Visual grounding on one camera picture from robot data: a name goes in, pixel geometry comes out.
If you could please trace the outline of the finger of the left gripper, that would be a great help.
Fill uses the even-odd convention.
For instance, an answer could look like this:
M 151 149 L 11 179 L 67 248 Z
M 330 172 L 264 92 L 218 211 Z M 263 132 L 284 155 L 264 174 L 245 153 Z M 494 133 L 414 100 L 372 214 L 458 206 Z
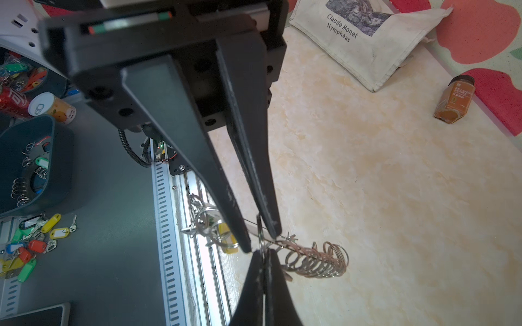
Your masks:
M 282 226 L 269 160 L 266 46 L 258 31 L 220 37 L 216 43 L 228 134 L 265 227 L 275 239 Z
M 125 67 L 121 76 L 126 93 L 203 181 L 241 250 L 251 252 L 239 205 L 179 63 L 166 55 Z

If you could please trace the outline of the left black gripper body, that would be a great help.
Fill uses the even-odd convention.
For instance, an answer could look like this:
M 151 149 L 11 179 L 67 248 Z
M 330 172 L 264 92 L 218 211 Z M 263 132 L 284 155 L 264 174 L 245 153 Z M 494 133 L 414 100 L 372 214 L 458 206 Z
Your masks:
M 150 122 L 123 86 L 125 71 L 170 57 L 203 125 L 219 128 L 235 105 L 266 109 L 286 44 L 287 1 L 151 1 L 39 22 L 43 57 L 119 129 Z

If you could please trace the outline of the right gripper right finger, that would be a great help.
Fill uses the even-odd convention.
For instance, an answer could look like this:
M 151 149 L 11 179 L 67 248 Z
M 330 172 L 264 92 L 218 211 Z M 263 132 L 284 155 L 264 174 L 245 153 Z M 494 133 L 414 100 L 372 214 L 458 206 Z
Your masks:
M 303 326 L 294 307 L 277 253 L 268 249 L 264 263 L 265 325 Z

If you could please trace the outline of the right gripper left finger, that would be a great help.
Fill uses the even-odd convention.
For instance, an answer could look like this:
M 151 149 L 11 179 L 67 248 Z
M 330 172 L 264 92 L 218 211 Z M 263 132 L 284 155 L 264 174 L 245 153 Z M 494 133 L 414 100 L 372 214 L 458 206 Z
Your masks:
M 264 262 L 260 251 L 252 255 L 247 277 L 229 326 L 262 325 Z

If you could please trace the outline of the metal key organizer plate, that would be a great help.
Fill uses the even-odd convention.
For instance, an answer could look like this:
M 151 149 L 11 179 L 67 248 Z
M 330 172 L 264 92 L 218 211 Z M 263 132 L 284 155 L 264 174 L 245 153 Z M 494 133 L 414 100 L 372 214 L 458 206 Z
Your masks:
M 182 228 L 182 233 L 191 238 L 202 236 L 209 247 L 218 246 L 218 225 L 225 223 L 216 206 L 205 202 L 201 197 L 190 194 L 190 224 Z M 314 242 L 311 247 L 297 243 L 294 234 L 288 233 L 277 239 L 265 236 L 264 248 L 274 249 L 284 254 L 281 267 L 284 272 L 293 272 L 305 278 L 342 277 L 349 266 L 349 255 L 339 244 L 326 241 L 320 247 Z

